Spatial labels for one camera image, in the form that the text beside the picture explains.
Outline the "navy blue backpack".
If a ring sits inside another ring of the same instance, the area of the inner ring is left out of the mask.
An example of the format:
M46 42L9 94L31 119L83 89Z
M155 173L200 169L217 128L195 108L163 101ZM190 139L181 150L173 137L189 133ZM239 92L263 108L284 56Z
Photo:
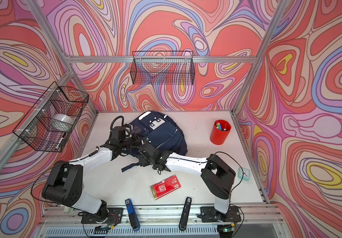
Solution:
M179 155L187 154L184 133L169 116L160 112L148 111L141 114L129 125L132 134L136 134L141 139L141 145L148 142L162 151L172 151ZM132 149L130 155L138 158L141 145ZM135 166L140 166L139 162L130 164L122 168L121 171L125 172Z

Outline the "red packet with white label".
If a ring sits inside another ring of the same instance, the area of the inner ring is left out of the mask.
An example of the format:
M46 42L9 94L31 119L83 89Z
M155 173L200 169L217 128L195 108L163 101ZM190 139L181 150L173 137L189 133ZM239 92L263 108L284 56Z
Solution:
M150 186L151 193L155 200L181 188L181 184L176 175L172 175L159 183Z

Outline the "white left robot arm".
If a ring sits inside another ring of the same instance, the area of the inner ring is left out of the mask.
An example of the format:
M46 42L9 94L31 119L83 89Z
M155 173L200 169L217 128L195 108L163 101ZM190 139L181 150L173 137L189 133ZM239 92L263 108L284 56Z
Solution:
M137 144L137 137L132 135L132 126L124 124L112 128L106 143L88 156L57 162L42 190L42 198L90 214L102 212L103 201L83 191L84 175L116 159L123 151Z

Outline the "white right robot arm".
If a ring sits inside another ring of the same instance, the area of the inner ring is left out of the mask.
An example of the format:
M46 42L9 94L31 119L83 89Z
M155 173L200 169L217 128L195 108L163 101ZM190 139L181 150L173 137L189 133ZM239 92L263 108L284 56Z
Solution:
M188 157L171 151L161 151L148 142L138 149L139 161L145 166L151 165L156 171L184 172L201 177L215 196L215 210L222 214L228 212L236 174L218 155L210 154L207 158Z

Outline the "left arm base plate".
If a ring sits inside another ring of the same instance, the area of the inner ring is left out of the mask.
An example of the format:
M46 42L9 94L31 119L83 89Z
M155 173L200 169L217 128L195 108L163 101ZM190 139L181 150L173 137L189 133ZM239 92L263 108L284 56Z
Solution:
M91 214L88 212L79 212L78 216L81 217L82 224L107 224L117 225L121 223L123 217L123 208L108 207L106 211Z

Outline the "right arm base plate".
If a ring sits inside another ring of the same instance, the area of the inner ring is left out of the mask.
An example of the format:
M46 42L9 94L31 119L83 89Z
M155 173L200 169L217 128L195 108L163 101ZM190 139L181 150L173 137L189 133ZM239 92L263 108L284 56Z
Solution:
M213 206L202 206L200 207L200 214L198 214L197 217L200 218L203 223L231 222L236 224L242 220L239 208L231 205L225 214L217 211Z

